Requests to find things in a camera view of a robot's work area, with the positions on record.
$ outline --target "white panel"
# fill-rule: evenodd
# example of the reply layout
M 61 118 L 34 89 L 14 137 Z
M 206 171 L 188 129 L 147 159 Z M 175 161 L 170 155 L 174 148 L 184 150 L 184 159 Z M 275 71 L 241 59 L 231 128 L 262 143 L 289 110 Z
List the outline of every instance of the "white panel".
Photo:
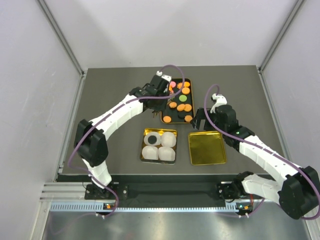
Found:
M 46 0 L 86 68 L 259 65 L 295 0 Z
M 79 74 L 35 0 L 0 4 L 0 239 L 27 239 L 52 181 Z
M 307 0 L 264 75 L 293 161 L 320 172 L 320 1 Z

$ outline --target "white backdrop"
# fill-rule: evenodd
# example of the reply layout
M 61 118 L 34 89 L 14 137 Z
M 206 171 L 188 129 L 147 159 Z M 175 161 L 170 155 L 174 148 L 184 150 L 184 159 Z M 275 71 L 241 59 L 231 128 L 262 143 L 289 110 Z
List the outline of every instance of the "white backdrop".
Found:
M 35 0 L 2 0 L 0 33 L 0 239 L 25 240 L 80 76 Z
M 320 1 L 307 0 L 264 75 L 292 160 L 320 172 Z
M 46 0 L 82 68 L 260 65 L 295 0 Z

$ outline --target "baking tray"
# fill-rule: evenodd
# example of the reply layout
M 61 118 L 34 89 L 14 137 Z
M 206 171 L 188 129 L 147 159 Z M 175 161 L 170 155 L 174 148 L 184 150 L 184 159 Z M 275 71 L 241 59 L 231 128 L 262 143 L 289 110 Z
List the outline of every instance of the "baking tray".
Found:
M 182 83 L 182 78 L 173 78 L 171 80 L 172 82 L 175 82 L 176 83 L 176 87 L 174 87 L 172 90 L 174 93 L 178 92 L 179 89 L 177 88 L 178 84 L 179 83 Z M 194 108 L 194 99 L 193 99 L 193 91 L 192 91 L 192 83 L 191 83 L 191 80 L 189 78 L 185 78 L 185 82 L 188 82 L 190 83 L 190 93 L 187 96 L 187 100 L 185 102 L 181 102 L 179 100 L 179 96 L 181 95 L 184 95 L 182 92 L 175 96 L 171 101 L 168 101 L 167 105 L 165 106 L 165 109 L 163 111 L 160 112 L 160 117 L 161 117 L 161 121 L 164 123 L 164 124 L 189 124 L 189 122 L 185 122 L 184 119 L 181 119 L 178 117 L 178 111 L 177 111 L 177 108 L 170 108 L 169 107 L 169 103 L 170 102 L 176 102 L 177 105 L 180 105 L 180 104 L 190 104 L 192 106 L 192 110 L 190 112 L 186 112 L 186 111 L 182 111 L 183 114 L 186 116 L 186 115 L 191 115 L 192 118 L 195 117 L 195 108 Z M 171 122 L 167 123 L 167 122 L 164 122 L 163 121 L 163 118 L 164 116 L 170 116 L 171 117 Z
M 226 150 L 222 134 L 218 131 L 198 131 L 188 135 L 192 165 L 225 164 Z
M 176 142 L 178 143 L 178 131 L 177 130 L 174 130 L 174 129 L 163 129 L 163 128 L 145 128 L 144 131 L 143 131 L 143 138 L 142 138 L 142 145 L 141 145 L 141 151 L 140 151 L 140 159 L 142 162 L 145 162 L 145 163 L 154 163 L 154 164 L 168 164 L 168 165 L 172 165 L 176 162 L 176 159 L 177 159 L 177 143 L 175 144 L 175 146 L 172 147 L 172 149 L 175 151 L 175 159 L 174 161 L 164 161 L 164 160 L 150 160 L 150 159 L 145 159 L 143 156 L 142 156 L 142 149 L 147 146 L 145 144 L 145 141 L 144 141 L 144 138 L 145 136 L 150 133 L 150 132 L 157 132 L 160 136 L 162 136 L 163 133 L 165 132 L 170 132 L 170 133 L 173 133 L 176 137 Z M 157 148 L 160 148 L 162 147 L 161 144 L 155 146 Z

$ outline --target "metal frame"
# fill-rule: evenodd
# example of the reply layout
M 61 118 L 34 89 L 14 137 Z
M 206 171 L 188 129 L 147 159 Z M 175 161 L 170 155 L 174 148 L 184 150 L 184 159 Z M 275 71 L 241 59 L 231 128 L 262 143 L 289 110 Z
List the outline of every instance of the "metal frame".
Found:
M 283 131 L 281 129 L 281 125 L 279 123 L 278 115 L 276 113 L 270 91 L 268 89 L 268 85 L 266 82 L 266 79 L 264 77 L 263 70 L 266 68 L 268 65 L 269 61 L 271 60 L 272 56 L 274 55 L 276 49 L 279 47 L 282 39 L 284 38 L 286 32 L 288 31 L 289 27 L 293 23 L 297 13 L 299 10 L 303 7 L 303 4 L 305 3 L 306 0 L 297 0 L 287 17 L 285 23 L 283 24 L 281 30 L 279 31 L 277 37 L 273 41 L 268 53 L 266 54 L 265 58 L 262 61 L 262 64 L 260 67 L 257 68 L 258 74 L 260 76 L 261 84 L 264 89 L 264 93 L 271 111 L 271 115 L 275 124 L 275 128 L 277 131 L 277 134 L 280 139 L 280 144 L 284 152 L 284 156 L 288 159 L 291 159 L 290 157 L 290 152 L 288 150 L 288 145 L 286 143 L 286 139 L 284 137 Z M 38 3 L 39 7 L 43 11 L 44 15 L 46 16 L 48 22 L 50 23 L 51 27 L 53 28 L 53 31 L 55 32 L 56 36 L 58 37 L 62 47 L 65 49 L 66 53 L 70 57 L 74 67 L 76 70 L 80 73 L 81 79 L 79 81 L 79 85 L 74 97 L 73 101 L 73 107 L 68 119 L 68 126 L 65 134 L 65 139 L 63 141 L 63 146 L 61 148 L 60 156 L 59 156 L 59 163 L 58 167 L 54 176 L 54 179 L 61 173 L 61 170 L 63 168 L 63 163 L 66 158 L 67 154 L 67 146 L 68 142 L 71 137 L 71 132 L 73 128 L 73 123 L 76 117 L 76 113 L 78 110 L 79 102 L 80 102 L 80 97 L 82 94 L 82 90 L 84 87 L 84 82 L 86 78 L 86 73 L 83 71 L 81 65 L 79 64 L 76 56 L 74 55 L 71 47 L 69 46 L 66 38 L 64 37 L 61 29 L 59 28 L 54 16 L 52 15 L 50 9 L 48 8 L 48 5 L 46 4 L 45 0 L 36 0 Z M 79 182 L 50 182 L 46 183 L 44 185 L 40 201 L 39 201 L 39 207 L 38 207 L 38 212 L 37 212 L 37 218 L 36 222 L 34 224 L 34 227 L 32 229 L 32 234 L 30 237 L 30 240 L 39 240 L 42 239 L 43 233 L 45 230 L 45 225 L 48 220 L 49 216 L 49 211 L 52 207 L 52 204 L 60 202 L 61 204 L 66 204 L 64 207 L 62 206 L 62 210 L 66 210 L 64 208 L 68 208 L 69 204 L 73 204 L 81 208 L 82 204 L 100 204 L 101 202 L 95 201 L 95 200 L 84 200 L 84 195 L 85 195 L 85 188 L 86 185 L 89 182 L 84 182 L 79 183 Z M 104 203 L 114 203 L 114 200 L 109 200 L 109 201 L 103 201 Z M 312 216 L 315 214 L 315 210 L 313 210 L 309 215 Z M 317 219 L 316 221 L 307 221 L 306 222 L 307 228 L 309 230 L 311 239 L 320 239 L 320 219 Z

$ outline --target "robotic arm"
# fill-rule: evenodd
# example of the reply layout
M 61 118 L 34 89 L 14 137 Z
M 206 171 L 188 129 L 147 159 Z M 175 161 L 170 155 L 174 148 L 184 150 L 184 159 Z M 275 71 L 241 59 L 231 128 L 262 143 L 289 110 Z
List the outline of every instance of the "robotic arm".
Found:
M 265 179 L 246 171 L 236 176 L 231 183 L 231 188 L 220 190 L 222 196 L 227 194 L 232 199 L 236 199 L 243 198 L 248 194 L 255 194 L 280 205 L 293 219 L 301 218 L 318 206 L 318 199 L 309 183 L 297 170 L 275 157 L 276 152 L 265 145 L 254 132 L 239 125 L 235 110 L 227 104 L 224 96 L 213 94 L 211 100 L 214 102 L 211 109 L 199 108 L 197 110 L 195 118 L 191 121 L 194 129 L 199 129 L 201 120 L 205 119 L 204 130 L 215 130 L 205 116 L 205 111 L 207 111 L 210 119 L 219 129 L 262 147 L 260 149 L 223 135 L 227 145 L 253 160 L 274 179 Z M 270 150 L 273 154 L 267 153 L 264 149 Z M 296 166 L 310 178 L 319 191 L 320 182 L 316 170 L 310 166 L 306 168 Z
M 147 83 L 144 87 L 132 89 L 121 102 L 109 111 L 90 121 L 83 119 L 78 124 L 74 147 L 92 126 L 109 115 L 107 120 L 99 124 L 90 133 L 77 151 L 91 173 L 92 182 L 101 191 L 104 191 L 104 186 L 107 186 L 112 180 L 105 161 L 109 154 L 107 146 L 109 137 L 125 122 L 145 110 L 152 109 L 154 112 L 163 110 L 167 104 L 167 99 L 134 99 L 167 96 L 169 94 L 168 85 L 170 81 L 170 76 L 158 71 L 150 83 Z

